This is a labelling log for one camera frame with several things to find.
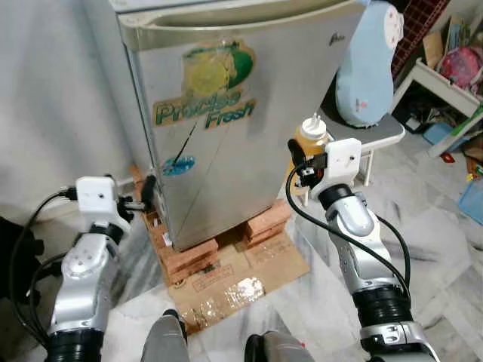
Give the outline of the orange sauce squeeze bottle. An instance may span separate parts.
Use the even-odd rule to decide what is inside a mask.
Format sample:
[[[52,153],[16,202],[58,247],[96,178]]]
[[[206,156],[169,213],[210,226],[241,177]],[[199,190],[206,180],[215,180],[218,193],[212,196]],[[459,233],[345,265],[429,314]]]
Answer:
[[[294,132],[294,141],[306,156],[323,154],[325,145],[332,139],[325,121],[318,114],[305,118]]]

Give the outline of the silver fridge with green sticker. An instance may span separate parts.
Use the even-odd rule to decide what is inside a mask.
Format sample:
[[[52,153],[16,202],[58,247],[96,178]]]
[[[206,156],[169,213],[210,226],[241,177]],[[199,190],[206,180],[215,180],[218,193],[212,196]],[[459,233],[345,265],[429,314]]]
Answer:
[[[134,164],[186,250],[275,203],[369,0],[85,0]]]

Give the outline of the white folding chair grey seat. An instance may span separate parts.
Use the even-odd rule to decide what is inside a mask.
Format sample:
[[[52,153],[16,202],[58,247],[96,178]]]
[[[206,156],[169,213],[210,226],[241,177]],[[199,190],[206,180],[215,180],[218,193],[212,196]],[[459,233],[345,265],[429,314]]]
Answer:
[[[353,128],[338,123],[323,110],[318,110],[317,115],[325,122],[329,134],[335,140],[355,138],[361,142],[361,158],[365,162],[365,168],[360,170],[363,186],[369,186],[371,183],[375,152],[400,142],[407,134],[403,125],[398,123],[391,114],[387,114],[379,124],[369,128]]]

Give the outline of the light blue box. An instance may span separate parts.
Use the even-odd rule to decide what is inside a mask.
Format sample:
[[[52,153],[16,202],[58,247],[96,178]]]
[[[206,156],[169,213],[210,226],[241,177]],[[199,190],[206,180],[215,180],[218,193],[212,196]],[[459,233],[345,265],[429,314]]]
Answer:
[[[483,223],[483,191],[481,180],[470,180],[457,204],[459,210],[477,223]]]

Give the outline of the light blue pillow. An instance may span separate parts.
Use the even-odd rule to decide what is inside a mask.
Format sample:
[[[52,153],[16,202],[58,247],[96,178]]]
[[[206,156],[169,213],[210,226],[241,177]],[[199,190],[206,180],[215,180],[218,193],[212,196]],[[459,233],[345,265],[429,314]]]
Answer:
[[[336,75],[336,110],[350,127],[373,127],[389,114],[391,63],[403,26],[403,15],[386,0],[370,0],[363,11]]]

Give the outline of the black bag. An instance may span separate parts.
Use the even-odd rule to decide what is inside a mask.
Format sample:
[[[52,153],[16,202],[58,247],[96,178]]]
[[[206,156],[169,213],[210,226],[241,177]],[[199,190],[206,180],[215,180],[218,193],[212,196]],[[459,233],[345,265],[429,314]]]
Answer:
[[[408,133],[422,134],[430,127],[428,118],[433,109],[432,94],[427,90],[413,89],[403,94],[391,114]]]

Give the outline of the brown cardboard sheet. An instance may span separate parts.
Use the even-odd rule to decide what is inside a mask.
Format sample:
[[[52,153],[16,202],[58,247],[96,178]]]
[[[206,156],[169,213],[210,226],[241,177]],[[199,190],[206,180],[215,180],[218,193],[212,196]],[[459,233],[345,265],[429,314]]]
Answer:
[[[165,239],[166,228],[154,215],[144,217],[144,221],[155,251],[152,237]],[[212,327],[309,272],[303,254],[284,232],[248,250],[238,248],[239,240],[235,232],[220,235],[215,241],[218,245],[217,255],[210,254],[183,268],[165,268],[160,262],[163,278],[178,270],[193,268],[194,265],[220,262],[217,269],[206,275],[192,276],[179,285],[165,284],[189,333]]]

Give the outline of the blue plastic container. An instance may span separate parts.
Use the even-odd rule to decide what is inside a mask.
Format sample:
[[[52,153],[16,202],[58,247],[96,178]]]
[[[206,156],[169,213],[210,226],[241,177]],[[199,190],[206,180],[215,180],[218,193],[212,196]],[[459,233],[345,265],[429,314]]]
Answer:
[[[422,137],[431,145],[435,145],[445,140],[452,130],[453,128],[449,124],[434,123],[422,133]]]

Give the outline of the grey robot left leg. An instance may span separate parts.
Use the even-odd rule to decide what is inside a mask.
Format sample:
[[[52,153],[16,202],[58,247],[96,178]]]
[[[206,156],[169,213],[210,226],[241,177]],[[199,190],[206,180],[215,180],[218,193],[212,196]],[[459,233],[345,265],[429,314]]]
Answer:
[[[140,362],[189,362],[186,325],[175,309],[167,309],[149,329]]]

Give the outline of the pink bag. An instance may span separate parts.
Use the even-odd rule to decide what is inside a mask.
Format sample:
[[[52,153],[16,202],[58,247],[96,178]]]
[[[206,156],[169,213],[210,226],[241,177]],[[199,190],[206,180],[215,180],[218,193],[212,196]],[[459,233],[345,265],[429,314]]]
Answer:
[[[472,94],[481,94],[482,65],[479,49],[460,46],[442,57],[437,72],[452,85]]]

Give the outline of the white shelf table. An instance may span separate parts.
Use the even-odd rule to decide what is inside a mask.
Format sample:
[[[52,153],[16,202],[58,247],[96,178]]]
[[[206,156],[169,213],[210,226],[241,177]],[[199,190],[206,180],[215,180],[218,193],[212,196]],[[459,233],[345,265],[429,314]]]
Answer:
[[[480,99],[473,96],[472,93],[466,92],[453,85],[444,76],[439,75],[434,69],[427,66],[421,60],[415,62],[410,72],[401,80],[400,85],[395,89],[392,100],[392,109],[403,99],[404,94],[411,84],[417,83],[424,87],[430,93],[435,94],[436,97],[444,101],[448,106],[457,110],[463,116],[468,117],[466,121],[455,127],[444,139],[432,146],[428,155],[431,158],[438,158],[444,154],[460,140],[463,136],[483,120],[483,108]]]

